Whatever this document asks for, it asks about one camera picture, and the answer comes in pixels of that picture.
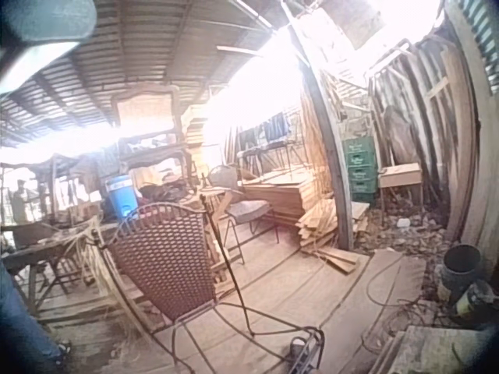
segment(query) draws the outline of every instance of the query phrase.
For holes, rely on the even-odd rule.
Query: small wooden box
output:
[[[417,185],[423,182],[421,167],[417,162],[383,168],[378,178],[381,189],[399,185]]]

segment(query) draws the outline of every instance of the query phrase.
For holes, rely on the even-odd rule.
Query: blue water cooler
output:
[[[119,221],[123,221],[130,212],[139,206],[132,179],[128,175],[120,175],[108,180],[106,189]]]

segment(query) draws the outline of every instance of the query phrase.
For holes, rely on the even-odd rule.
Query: person's leg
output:
[[[0,261],[0,333],[7,344],[26,363],[43,365],[61,356],[58,345],[30,316],[12,284],[12,278]]]

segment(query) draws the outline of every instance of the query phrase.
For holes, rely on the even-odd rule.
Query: corrugated metal roof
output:
[[[178,85],[185,110],[206,101],[208,87],[227,83],[248,59],[216,45],[258,49],[270,37],[228,0],[94,2],[92,38],[1,103],[3,146],[112,122],[111,96],[137,82]],[[279,2],[246,3],[276,28],[285,24]]]

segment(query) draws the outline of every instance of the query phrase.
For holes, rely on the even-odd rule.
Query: green plastic crate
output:
[[[377,178],[377,168],[374,165],[360,165],[349,168],[349,180],[351,182],[361,182],[373,178]]]
[[[372,136],[362,136],[360,138],[343,140],[343,150],[345,153],[374,153],[374,138]]]
[[[352,201],[357,203],[369,203],[372,204],[376,200],[375,193],[353,193]]]
[[[346,165],[348,168],[367,166],[376,167],[376,154],[373,152],[362,151],[355,153],[347,153],[346,155]]]
[[[350,183],[352,193],[375,193],[377,191],[377,179],[368,179],[361,182]]]

